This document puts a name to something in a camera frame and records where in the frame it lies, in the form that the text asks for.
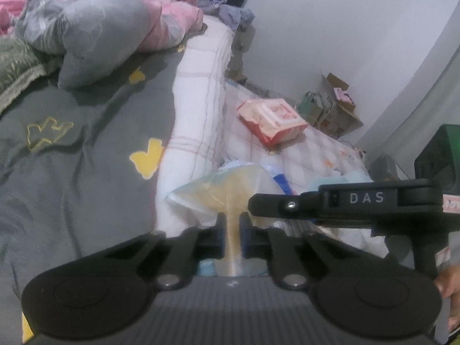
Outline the person's right hand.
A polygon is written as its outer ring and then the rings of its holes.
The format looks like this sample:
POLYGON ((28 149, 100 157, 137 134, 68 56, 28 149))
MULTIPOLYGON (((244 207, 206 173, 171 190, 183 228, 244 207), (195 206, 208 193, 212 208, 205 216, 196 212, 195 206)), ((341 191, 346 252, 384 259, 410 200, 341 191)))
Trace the person's right hand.
POLYGON ((451 308, 448 321, 448 330, 451 333, 459 327, 459 308, 460 308, 460 266, 453 265, 442 271, 437 279, 435 285, 442 298, 449 298, 451 300, 451 308))

